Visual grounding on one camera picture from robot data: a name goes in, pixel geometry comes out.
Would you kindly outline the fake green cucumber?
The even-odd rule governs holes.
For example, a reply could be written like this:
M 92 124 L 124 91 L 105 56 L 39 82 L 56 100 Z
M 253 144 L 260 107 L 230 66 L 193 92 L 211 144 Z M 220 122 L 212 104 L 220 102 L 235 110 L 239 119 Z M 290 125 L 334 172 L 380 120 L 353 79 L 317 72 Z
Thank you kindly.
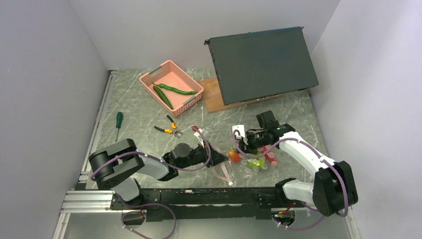
M 164 94 L 164 92 L 160 89 L 158 86 L 153 86 L 153 90 L 156 92 L 156 94 L 159 96 L 159 98 L 165 103 L 166 106 L 168 106 L 171 110 L 173 110 L 173 106 L 167 96 Z

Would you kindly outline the clear zip top bag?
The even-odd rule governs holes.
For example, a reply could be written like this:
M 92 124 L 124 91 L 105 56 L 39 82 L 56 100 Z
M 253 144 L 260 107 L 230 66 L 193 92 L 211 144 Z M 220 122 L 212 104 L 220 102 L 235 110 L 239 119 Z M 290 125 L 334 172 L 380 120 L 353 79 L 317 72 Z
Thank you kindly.
M 236 148 L 230 148 L 227 152 L 216 148 L 217 152 L 222 153 L 228 160 L 212 167 L 212 174 L 224 181 L 229 187 L 235 187 L 237 183 L 236 172 L 240 170 L 241 175 L 246 178 L 252 176 L 252 173 L 268 170 L 270 167 L 277 167 L 278 161 L 274 152 L 270 151 L 260 158 L 248 158 L 240 154 Z

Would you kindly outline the pink plastic basket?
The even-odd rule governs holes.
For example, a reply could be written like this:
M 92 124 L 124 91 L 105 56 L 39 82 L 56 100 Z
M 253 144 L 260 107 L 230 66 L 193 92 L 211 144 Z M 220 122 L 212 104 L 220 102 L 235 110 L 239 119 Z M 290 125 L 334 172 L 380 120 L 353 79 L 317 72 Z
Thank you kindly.
M 181 115 L 203 96 L 203 87 L 171 60 L 145 73 L 139 80 L 173 117 Z

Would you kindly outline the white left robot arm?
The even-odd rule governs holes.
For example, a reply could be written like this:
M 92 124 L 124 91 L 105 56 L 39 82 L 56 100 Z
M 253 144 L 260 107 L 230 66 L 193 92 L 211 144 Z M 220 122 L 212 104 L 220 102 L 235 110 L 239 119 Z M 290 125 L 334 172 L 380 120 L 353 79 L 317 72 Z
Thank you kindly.
M 133 139 L 125 139 L 92 153 L 89 164 L 91 178 L 100 190 L 112 190 L 130 209 L 142 205 L 143 195 L 139 183 L 132 178 L 135 173 L 150 176 L 158 181 L 169 181 L 179 175 L 179 171 L 197 171 L 211 168 L 228 160 L 209 143 L 200 143 L 191 148 L 179 143 L 161 157 L 138 150 Z

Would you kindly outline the fake green bean pod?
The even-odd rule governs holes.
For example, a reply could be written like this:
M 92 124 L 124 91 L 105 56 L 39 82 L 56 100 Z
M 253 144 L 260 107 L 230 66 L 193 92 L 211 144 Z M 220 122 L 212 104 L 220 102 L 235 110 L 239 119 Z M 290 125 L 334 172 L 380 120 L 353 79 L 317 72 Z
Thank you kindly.
M 183 90 L 177 89 L 175 87 L 168 86 L 166 84 L 154 84 L 154 86 L 158 86 L 161 89 L 165 89 L 165 90 L 172 91 L 174 93 L 177 93 L 177 94 L 180 94 L 180 95 L 186 95 L 186 96 L 187 95 L 195 95 L 195 94 L 198 93 L 197 91 L 183 91 Z

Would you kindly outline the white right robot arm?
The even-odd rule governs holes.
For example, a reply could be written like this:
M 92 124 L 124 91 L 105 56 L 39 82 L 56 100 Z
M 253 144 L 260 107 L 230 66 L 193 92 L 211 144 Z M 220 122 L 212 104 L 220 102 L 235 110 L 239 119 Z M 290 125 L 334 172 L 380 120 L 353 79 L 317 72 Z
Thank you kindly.
M 289 124 L 280 124 L 272 111 L 256 116 L 259 128 L 245 130 L 232 127 L 232 139 L 237 151 L 248 158 L 268 155 L 277 148 L 293 157 L 312 176 L 313 182 L 288 178 L 275 185 L 274 200 L 285 207 L 300 201 L 328 217 L 345 217 L 350 206 L 358 202 L 358 193 L 351 166 L 337 162 L 306 142 Z

